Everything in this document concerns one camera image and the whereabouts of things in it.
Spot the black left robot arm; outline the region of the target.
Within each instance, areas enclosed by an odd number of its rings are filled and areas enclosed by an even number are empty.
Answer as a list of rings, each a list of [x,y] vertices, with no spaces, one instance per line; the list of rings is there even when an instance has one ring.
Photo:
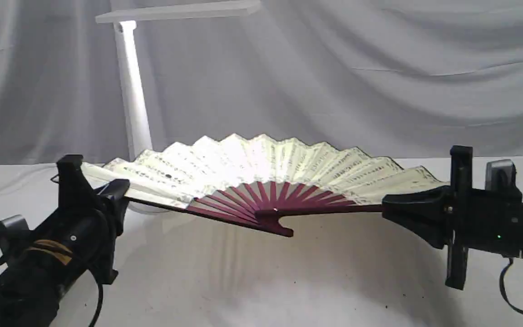
[[[116,238],[124,231],[131,183],[114,179],[93,188],[84,176],[83,156],[56,163],[58,206],[31,230],[20,215],[0,220],[0,327],[49,327],[73,284],[91,273],[98,289],[95,326],[104,285],[114,269]]]

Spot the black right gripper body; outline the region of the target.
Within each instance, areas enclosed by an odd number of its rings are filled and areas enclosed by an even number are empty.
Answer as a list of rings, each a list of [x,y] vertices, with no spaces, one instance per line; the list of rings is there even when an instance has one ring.
[[[523,253],[523,194],[473,187],[473,148],[455,145],[452,158],[448,213],[452,247],[448,248],[445,284],[462,290],[467,277],[469,249],[519,258]]]

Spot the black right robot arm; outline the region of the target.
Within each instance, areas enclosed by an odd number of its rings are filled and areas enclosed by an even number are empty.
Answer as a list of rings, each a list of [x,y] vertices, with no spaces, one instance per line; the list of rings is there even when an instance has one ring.
[[[523,195],[511,161],[486,166],[486,189],[473,188],[473,148],[450,150],[450,183],[411,194],[388,194],[382,216],[429,243],[448,247],[445,284],[462,290],[469,249],[523,259]]]

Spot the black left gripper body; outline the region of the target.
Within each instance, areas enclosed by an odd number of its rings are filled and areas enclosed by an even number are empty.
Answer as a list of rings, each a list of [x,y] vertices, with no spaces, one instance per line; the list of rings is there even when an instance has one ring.
[[[113,284],[115,228],[106,205],[84,177],[83,156],[56,163],[58,207],[25,236],[13,236],[5,253],[5,294],[27,298],[45,292],[61,299],[88,269],[100,284]]]

